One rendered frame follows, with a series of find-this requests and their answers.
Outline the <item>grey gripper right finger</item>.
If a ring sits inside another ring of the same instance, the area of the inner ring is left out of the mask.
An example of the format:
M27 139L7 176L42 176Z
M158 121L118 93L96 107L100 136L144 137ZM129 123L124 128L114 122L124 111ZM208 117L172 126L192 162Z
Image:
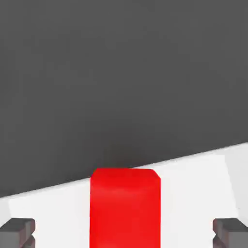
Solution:
M248 248L248 227L238 218L215 218L213 231L213 248Z

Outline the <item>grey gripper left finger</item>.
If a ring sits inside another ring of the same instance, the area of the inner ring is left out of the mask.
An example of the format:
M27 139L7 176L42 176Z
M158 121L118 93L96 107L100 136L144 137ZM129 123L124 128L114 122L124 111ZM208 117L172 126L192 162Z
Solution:
M35 248L35 220L11 218L0 227L0 248Z

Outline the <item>small red cube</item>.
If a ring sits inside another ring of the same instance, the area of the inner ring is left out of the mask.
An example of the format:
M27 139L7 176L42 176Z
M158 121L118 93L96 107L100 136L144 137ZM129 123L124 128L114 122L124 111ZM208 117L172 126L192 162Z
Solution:
M161 248L161 179L154 170L94 171L89 248Z

